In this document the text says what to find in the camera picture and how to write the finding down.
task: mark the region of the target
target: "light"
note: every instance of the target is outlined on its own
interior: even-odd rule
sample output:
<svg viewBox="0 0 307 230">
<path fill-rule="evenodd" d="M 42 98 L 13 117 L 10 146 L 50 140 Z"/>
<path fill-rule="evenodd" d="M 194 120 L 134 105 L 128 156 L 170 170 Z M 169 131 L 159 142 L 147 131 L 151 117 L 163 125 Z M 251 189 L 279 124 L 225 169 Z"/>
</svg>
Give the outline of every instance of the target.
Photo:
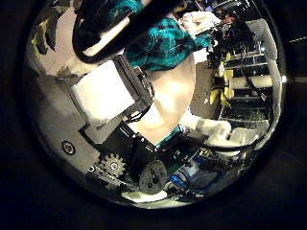
<svg viewBox="0 0 307 230">
<path fill-rule="evenodd" d="M 287 76 L 281 77 L 281 82 L 286 83 L 288 81 Z"/>
</svg>

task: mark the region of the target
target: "wire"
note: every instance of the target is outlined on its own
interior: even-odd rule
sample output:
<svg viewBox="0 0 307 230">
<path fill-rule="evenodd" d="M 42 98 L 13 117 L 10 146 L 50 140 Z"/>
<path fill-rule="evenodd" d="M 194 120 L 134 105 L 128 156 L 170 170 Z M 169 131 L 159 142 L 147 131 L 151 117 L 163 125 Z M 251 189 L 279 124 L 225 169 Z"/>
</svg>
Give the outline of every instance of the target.
<svg viewBox="0 0 307 230">
<path fill-rule="evenodd" d="M 143 83 L 143 85 L 146 87 L 146 88 L 150 88 L 151 89 L 151 98 L 154 99 L 154 86 L 152 84 L 152 82 L 146 77 L 145 74 L 141 75 L 141 78 L 142 78 L 142 82 L 143 81 L 146 81 L 148 86 L 145 85 Z M 148 111 L 151 109 L 152 105 L 148 106 L 144 111 L 140 112 L 140 113 L 137 113 L 136 115 L 134 116 L 131 116 L 128 120 L 126 120 L 126 123 L 127 124 L 131 124 L 131 123 L 135 123 L 135 122 L 139 122 L 141 121 L 141 119 L 148 113 Z"/>
</svg>

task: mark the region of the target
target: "white cloth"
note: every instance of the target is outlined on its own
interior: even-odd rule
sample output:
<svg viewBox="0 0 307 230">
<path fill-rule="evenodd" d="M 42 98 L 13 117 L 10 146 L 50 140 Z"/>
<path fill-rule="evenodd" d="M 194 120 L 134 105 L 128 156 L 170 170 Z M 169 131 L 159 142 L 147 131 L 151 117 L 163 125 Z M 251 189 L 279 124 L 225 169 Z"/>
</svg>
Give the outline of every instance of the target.
<svg viewBox="0 0 307 230">
<path fill-rule="evenodd" d="M 193 55 L 194 55 L 195 64 L 205 62 L 207 61 L 208 57 L 207 48 L 203 48 L 197 52 L 194 52 Z"/>
<path fill-rule="evenodd" d="M 134 104 L 111 60 L 83 77 L 72 91 L 90 123 L 103 125 Z"/>
<path fill-rule="evenodd" d="M 185 13 L 179 23 L 190 35 L 194 36 L 220 24 L 221 19 L 210 11 L 192 11 Z"/>
</svg>

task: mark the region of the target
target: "cog wheel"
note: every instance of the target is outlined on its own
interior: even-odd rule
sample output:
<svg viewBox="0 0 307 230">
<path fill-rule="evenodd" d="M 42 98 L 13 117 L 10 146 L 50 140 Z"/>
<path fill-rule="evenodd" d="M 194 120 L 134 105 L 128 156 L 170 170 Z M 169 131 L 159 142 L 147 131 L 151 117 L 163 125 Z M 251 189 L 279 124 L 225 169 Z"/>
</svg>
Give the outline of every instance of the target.
<svg viewBox="0 0 307 230">
<path fill-rule="evenodd" d="M 111 176 L 118 178 L 125 171 L 126 163 L 123 158 L 119 157 L 118 154 L 112 153 L 106 155 L 105 160 L 102 161 L 103 169 Z"/>
</svg>

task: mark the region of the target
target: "gear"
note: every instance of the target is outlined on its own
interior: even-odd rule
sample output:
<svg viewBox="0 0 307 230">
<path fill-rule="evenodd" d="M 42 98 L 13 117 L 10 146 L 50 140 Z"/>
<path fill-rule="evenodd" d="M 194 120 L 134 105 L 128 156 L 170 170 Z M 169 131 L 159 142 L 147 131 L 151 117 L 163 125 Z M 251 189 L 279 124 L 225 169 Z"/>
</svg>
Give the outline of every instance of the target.
<svg viewBox="0 0 307 230">
<path fill-rule="evenodd" d="M 123 158 L 120 158 L 118 154 L 106 155 L 105 160 L 102 161 L 103 169 L 111 176 L 118 178 L 125 171 L 125 165 Z"/>
<path fill-rule="evenodd" d="M 156 195 L 163 190 L 167 178 L 165 165 L 159 160 L 154 160 L 141 173 L 139 180 L 140 190 L 147 195 Z"/>
</svg>

